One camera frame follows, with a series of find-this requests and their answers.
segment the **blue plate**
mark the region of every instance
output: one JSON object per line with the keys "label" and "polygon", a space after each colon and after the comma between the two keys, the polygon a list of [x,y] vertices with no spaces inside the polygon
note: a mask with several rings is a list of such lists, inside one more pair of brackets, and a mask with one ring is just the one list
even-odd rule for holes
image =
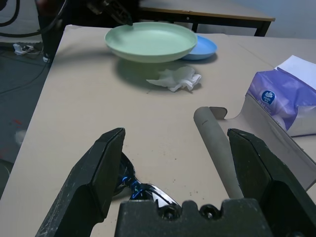
{"label": "blue plate", "polygon": [[192,51],[184,56],[185,60],[200,60],[212,56],[217,50],[216,44],[207,38],[197,36],[197,44]]}

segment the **sunglasses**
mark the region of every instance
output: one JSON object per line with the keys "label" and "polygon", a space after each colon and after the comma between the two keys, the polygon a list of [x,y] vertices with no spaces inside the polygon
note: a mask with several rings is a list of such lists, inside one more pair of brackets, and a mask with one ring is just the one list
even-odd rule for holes
{"label": "sunglasses", "polygon": [[158,204],[159,208],[167,205],[180,207],[174,199],[161,189],[152,184],[143,184],[139,182],[135,176],[135,168],[133,164],[127,156],[122,153],[114,196],[118,195],[126,187],[130,188],[132,191],[130,200],[152,200]]}

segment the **white tissue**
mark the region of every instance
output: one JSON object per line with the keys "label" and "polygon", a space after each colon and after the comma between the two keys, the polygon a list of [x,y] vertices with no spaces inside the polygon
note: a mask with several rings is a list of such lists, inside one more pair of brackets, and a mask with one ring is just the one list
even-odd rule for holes
{"label": "white tissue", "polygon": [[195,74],[195,70],[191,67],[181,67],[175,71],[166,69],[159,72],[160,77],[158,80],[146,80],[151,84],[168,87],[169,90],[175,92],[179,88],[187,87],[192,90],[201,79],[201,75]]}

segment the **paper towel roll tube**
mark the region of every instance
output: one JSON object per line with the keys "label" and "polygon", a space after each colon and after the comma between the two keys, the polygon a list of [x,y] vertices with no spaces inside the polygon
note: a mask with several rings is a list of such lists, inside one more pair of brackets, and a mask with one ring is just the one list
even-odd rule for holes
{"label": "paper towel roll tube", "polygon": [[230,143],[214,114],[209,107],[200,107],[194,113],[194,121],[228,196],[243,198],[235,172]]}

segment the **black cable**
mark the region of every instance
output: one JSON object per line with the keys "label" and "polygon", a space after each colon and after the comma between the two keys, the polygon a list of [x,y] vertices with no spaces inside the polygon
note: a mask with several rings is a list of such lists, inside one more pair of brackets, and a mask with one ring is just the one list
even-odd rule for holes
{"label": "black cable", "polygon": [[8,25],[12,24],[12,22],[14,22],[16,20],[16,18],[18,17],[19,11],[20,11],[20,0],[16,0],[15,11],[14,11],[12,18],[10,20],[8,20],[7,22],[0,23],[0,27],[8,26]]}
{"label": "black cable", "polygon": [[55,16],[54,20],[52,20],[52,22],[48,26],[46,26],[44,29],[42,29],[42,30],[37,30],[36,32],[28,33],[28,34],[0,33],[0,36],[2,36],[2,37],[10,37],[10,38],[25,38],[25,37],[38,36],[38,35],[41,35],[41,34],[45,34],[46,32],[48,32],[49,30],[51,30],[54,27],[54,25],[56,24],[56,22],[58,21],[60,16],[63,14],[67,4],[68,4],[68,0],[65,0],[63,5],[60,8],[58,14]]}
{"label": "black cable", "polygon": [[0,92],[0,95],[3,95],[3,94],[5,94],[5,93],[11,92],[11,91],[14,91],[14,90],[17,90],[17,89],[21,89],[21,88],[23,88],[23,87],[25,87],[25,86],[31,84],[31,83],[34,82],[37,78],[40,77],[40,75],[44,72],[44,69],[46,68],[47,64],[48,64],[48,62],[45,63],[45,65],[44,65],[44,67],[42,68],[41,72],[40,72],[34,79],[30,80],[29,82],[27,82],[27,83],[25,83],[25,84],[23,84],[23,85],[20,85],[20,86],[11,88],[11,89],[9,89],[9,90],[2,91],[2,92]]}

